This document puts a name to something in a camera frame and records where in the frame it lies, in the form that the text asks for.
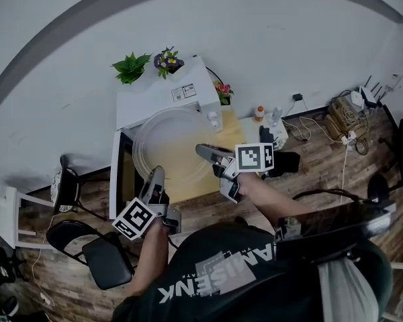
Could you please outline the small white cabinet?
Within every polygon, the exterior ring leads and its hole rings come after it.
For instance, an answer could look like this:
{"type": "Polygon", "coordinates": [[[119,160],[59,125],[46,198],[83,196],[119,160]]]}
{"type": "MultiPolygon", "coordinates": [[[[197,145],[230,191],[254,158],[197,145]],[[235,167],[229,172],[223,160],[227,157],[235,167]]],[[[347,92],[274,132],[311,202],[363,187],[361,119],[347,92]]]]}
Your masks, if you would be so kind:
{"type": "Polygon", "coordinates": [[[263,120],[258,122],[253,117],[240,119],[241,130],[247,139],[247,143],[253,144],[260,142],[259,128],[263,126],[269,129],[269,133],[273,135],[274,150],[281,150],[289,136],[285,129],[282,120],[279,120],[275,125],[272,124],[272,113],[264,115],[263,120]]]}

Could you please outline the wooden table with black base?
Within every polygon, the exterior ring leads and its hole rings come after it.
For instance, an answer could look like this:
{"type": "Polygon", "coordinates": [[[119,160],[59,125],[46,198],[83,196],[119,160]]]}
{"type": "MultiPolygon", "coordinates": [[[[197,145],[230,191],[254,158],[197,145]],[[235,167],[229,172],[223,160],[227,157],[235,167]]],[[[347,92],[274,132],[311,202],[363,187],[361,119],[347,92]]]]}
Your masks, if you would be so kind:
{"type": "MultiPolygon", "coordinates": [[[[223,129],[216,132],[216,143],[212,144],[213,146],[233,150],[235,145],[246,142],[233,110],[222,112],[222,123],[223,129]]],[[[208,161],[206,162],[209,164],[210,171],[195,187],[173,190],[170,193],[165,189],[171,203],[179,203],[219,191],[220,179],[213,174],[212,165],[208,161]]]]}

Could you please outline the person's left forearm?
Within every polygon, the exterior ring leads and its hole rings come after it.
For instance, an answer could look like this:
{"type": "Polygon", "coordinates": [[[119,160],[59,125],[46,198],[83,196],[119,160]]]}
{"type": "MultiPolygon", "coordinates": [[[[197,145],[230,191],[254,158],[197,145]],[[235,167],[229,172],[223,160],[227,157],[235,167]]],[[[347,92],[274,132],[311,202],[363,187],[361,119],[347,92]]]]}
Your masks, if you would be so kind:
{"type": "Polygon", "coordinates": [[[140,296],[165,270],[169,257],[169,228],[156,218],[147,229],[137,268],[129,285],[131,297],[140,296]]]}

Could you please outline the black round stand base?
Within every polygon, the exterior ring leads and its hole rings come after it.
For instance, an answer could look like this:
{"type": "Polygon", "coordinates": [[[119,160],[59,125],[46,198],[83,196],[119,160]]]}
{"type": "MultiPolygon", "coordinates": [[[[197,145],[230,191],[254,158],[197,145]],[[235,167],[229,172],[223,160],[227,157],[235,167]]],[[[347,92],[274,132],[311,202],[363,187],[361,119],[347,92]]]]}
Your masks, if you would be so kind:
{"type": "Polygon", "coordinates": [[[389,199],[389,186],[384,176],[375,174],[370,178],[367,187],[367,197],[375,203],[389,199]]]}

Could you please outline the round glass turntable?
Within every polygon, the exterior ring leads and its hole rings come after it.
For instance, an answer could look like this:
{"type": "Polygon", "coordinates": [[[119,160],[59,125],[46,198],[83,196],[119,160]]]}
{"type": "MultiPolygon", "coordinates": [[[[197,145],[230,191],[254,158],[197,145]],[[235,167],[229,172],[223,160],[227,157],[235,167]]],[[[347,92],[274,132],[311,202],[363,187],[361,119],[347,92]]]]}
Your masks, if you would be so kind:
{"type": "Polygon", "coordinates": [[[209,173],[209,164],[195,151],[198,144],[216,143],[211,123],[198,111],[170,108],[148,118],[137,130],[132,157],[147,180],[158,166],[165,171],[165,188],[193,188],[209,173]]]}

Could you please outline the white microwave oven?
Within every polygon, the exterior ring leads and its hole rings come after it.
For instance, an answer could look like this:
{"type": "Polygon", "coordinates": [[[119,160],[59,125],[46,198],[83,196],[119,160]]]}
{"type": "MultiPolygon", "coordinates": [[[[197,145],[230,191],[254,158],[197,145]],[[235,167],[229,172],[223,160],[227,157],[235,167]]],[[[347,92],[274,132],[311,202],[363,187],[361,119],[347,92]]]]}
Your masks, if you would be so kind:
{"type": "Polygon", "coordinates": [[[154,68],[117,92],[116,129],[132,129],[163,109],[187,107],[199,111],[216,132],[223,129],[222,108],[211,76],[199,56],[166,79],[154,68]]]}

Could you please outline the purple flower potted plant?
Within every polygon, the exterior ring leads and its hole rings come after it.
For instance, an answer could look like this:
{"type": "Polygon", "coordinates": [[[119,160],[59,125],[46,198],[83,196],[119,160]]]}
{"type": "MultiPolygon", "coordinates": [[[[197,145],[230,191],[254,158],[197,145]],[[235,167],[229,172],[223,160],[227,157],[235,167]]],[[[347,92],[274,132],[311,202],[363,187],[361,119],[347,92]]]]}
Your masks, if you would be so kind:
{"type": "Polygon", "coordinates": [[[185,65],[184,61],[177,57],[178,51],[165,48],[154,57],[154,67],[158,70],[158,76],[166,79],[169,74],[174,74],[185,65]]]}

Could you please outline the person's black printed shirt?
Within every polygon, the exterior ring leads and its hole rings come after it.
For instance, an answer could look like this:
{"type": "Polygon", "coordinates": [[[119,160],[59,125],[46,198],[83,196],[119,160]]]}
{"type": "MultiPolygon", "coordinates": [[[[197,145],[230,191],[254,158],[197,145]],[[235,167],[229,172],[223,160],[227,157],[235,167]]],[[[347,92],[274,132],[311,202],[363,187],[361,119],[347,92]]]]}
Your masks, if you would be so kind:
{"type": "MultiPolygon", "coordinates": [[[[352,253],[381,317],[392,294],[390,263],[370,241],[352,253]]],[[[275,261],[269,232],[218,223],[188,236],[163,273],[140,296],[129,295],[111,322],[324,322],[318,265],[275,261]]]]}

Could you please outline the white microwave door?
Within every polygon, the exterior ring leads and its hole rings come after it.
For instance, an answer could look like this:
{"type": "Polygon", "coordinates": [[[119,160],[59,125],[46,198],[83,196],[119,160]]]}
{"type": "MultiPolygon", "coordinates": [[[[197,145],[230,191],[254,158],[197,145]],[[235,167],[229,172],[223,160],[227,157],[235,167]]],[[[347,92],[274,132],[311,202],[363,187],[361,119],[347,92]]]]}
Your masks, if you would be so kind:
{"type": "Polygon", "coordinates": [[[126,207],[126,203],[138,197],[144,185],[133,160],[133,141],[122,131],[114,135],[110,182],[109,218],[114,220],[126,207]]]}

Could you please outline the person's right forearm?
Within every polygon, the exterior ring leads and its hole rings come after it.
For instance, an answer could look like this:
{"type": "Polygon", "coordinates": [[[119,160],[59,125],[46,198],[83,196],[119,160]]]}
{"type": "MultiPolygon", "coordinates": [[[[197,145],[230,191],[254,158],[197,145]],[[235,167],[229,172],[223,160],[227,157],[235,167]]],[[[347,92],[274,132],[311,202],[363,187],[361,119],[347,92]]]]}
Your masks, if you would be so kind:
{"type": "Polygon", "coordinates": [[[311,213],[312,209],[275,190],[254,172],[238,175],[239,193],[263,214],[275,227],[279,219],[311,213]]]}

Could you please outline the green leafy potted plant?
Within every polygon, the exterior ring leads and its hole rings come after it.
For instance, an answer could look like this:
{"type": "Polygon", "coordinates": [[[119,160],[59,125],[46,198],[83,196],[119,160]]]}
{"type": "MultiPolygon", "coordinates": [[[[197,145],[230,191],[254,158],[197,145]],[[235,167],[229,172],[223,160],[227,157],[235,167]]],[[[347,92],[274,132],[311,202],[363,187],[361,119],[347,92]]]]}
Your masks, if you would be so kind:
{"type": "Polygon", "coordinates": [[[125,56],[125,59],[113,63],[112,68],[117,70],[116,78],[123,85],[131,85],[134,81],[144,73],[144,66],[150,62],[151,54],[143,54],[136,57],[134,53],[130,56],[125,56]]]}

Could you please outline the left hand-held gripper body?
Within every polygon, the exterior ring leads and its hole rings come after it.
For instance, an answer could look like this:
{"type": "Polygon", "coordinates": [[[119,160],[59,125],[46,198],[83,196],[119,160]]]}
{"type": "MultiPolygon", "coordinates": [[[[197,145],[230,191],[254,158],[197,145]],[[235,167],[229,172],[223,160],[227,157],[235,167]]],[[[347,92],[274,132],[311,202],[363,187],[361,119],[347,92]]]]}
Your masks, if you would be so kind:
{"type": "Polygon", "coordinates": [[[130,201],[111,199],[112,226],[129,240],[141,238],[155,221],[160,221],[173,234],[181,233],[181,213],[169,204],[165,191],[148,196],[139,194],[130,201]]]}

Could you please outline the white side table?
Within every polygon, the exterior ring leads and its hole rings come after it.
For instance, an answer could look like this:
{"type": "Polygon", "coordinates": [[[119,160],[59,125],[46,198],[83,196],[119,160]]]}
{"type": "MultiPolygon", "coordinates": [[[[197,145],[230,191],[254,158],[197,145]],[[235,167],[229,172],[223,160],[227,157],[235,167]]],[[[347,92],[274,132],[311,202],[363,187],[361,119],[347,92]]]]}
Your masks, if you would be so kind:
{"type": "Polygon", "coordinates": [[[36,236],[35,231],[19,228],[19,205],[21,200],[36,203],[53,210],[53,204],[36,197],[19,192],[16,188],[0,185],[0,237],[13,249],[27,248],[32,250],[52,250],[48,243],[20,241],[19,235],[36,236]]]}

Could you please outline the black cloth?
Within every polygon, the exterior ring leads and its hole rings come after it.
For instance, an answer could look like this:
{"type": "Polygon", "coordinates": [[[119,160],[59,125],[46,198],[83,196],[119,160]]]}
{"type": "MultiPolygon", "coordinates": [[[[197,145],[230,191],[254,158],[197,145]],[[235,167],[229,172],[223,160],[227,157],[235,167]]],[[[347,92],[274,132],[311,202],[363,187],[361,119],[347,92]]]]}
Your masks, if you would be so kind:
{"type": "MultiPolygon", "coordinates": [[[[260,140],[263,143],[272,143],[273,146],[276,145],[276,139],[274,135],[269,131],[268,127],[259,127],[260,140]]],[[[266,178],[275,178],[284,175],[285,173],[296,173],[299,170],[300,165],[300,155],[296,152],[282,152],[274,151],[274,168],[265,172],[261,178],[265,180],[266,178]]]]}

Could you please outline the clear plastic water bottle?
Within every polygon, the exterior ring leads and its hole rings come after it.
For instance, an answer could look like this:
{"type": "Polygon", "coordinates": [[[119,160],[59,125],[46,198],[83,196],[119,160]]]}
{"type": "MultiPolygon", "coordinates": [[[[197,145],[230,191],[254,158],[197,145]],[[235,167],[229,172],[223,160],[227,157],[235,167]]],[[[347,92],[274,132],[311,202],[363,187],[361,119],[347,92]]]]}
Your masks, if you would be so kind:
{"type": "Polygon", "coordinates": [[[271,114],[270,120],[269,120],[269,125],[271,127],[275,127],[278,124],[279,120],[281,119],[282,113],[283,113],[282,108],[280,108],[280,107],[274,108],[274,110],[271,114]]]}

